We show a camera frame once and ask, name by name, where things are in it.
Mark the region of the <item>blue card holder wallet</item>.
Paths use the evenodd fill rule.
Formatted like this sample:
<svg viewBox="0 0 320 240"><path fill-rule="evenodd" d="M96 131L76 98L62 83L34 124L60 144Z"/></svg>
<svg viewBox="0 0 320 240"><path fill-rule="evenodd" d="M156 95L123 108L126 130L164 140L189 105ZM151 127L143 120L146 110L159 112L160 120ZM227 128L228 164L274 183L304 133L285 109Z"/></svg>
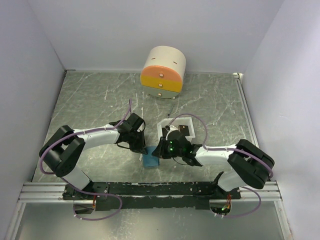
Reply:
<svg viewBox="0 0 320 240"><path fill-rule="evenodd" d="M153 168L159 166L159 158L152 155L155 149L156 146L148 146L146 148L148 154L142 155L142 164L144 168Z"/></svg>

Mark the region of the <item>round three-drawer mini cabinet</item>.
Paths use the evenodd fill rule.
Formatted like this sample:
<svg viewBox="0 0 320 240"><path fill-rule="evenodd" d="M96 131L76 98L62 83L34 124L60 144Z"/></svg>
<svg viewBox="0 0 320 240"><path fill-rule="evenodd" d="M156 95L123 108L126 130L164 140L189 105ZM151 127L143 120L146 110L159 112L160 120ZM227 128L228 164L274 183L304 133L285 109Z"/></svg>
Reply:
<svg viewBox="0 0 320 240"><path fill-rule="evenodd" d="M140 74L140 83L147 95L175 99L182 91L186 57L171 46L156 46L150 52Z"/></svg>

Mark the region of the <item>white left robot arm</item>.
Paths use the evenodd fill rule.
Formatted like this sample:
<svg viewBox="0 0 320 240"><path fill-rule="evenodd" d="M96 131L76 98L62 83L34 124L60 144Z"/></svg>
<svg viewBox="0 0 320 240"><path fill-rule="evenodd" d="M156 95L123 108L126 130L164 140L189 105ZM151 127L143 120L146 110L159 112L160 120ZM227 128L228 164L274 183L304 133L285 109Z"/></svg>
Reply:
<svg viewBox="0 0 320 240"><path fill-rule="evenodd" d="M63 125L39 151L39 168L43 172L45 163L51 170L50 175L75 187L81 199L89 199L94 192L94 182L77 166L82 152L102 145L121 147L120 143L126 143L131 152L146 155L145 127L145 120L135 113L97 128L76 130Z"/></svg>

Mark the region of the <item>white card tray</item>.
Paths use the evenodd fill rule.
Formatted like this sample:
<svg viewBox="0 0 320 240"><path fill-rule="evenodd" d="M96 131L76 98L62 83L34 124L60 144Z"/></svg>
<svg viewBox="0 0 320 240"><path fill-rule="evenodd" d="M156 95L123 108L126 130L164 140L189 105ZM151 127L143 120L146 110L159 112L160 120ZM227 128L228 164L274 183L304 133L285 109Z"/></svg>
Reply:
<svg viewBox="0 0 320 240"><path fill-rule="evenodd" d="M173 118L164 118L157 123L158 140L160 140L160 137L166 137L168 131L165 130L165 126L174 126L189 142L196 137L191 117L178 117L173 121L173 123L171 123L171 120L173 120Z"/></svg>

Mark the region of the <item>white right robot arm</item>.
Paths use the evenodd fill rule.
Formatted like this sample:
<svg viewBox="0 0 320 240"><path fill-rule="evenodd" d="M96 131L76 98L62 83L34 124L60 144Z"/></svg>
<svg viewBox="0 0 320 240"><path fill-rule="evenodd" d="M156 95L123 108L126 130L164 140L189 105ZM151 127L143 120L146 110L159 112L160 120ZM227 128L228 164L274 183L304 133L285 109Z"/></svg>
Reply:
<svg viewBox="0 0 320 240"><path fill-rule="evenodd" d="M200 198L223 199L239 187L250 186L261 190L272 175L275 161L246 139L230 146L204 147L191 143L179 130L170 130L152 152L160 159L181 158L187 165L226 165L229 171L220 172L208 190L199 190Z"/></svg>

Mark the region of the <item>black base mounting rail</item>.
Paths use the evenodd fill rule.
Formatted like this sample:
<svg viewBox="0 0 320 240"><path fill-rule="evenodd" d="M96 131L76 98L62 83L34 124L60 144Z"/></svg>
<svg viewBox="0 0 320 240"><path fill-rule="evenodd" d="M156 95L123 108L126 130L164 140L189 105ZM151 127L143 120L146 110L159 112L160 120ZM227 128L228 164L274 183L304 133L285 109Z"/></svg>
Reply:
<svg viewBox="0 0 320 240"><path fill-rule="evenodd" d="M120 202L112 196L117 195L122 200L123 209L153 209L153 208L195 208L208 210L210 201L225 203L228 197L239 200L241 194L238 188L226 192L214 181L187 182L94 182L94 197L81 193L66 185L63 200L89 201L95 203L97 211L118 209Z"/></svg>

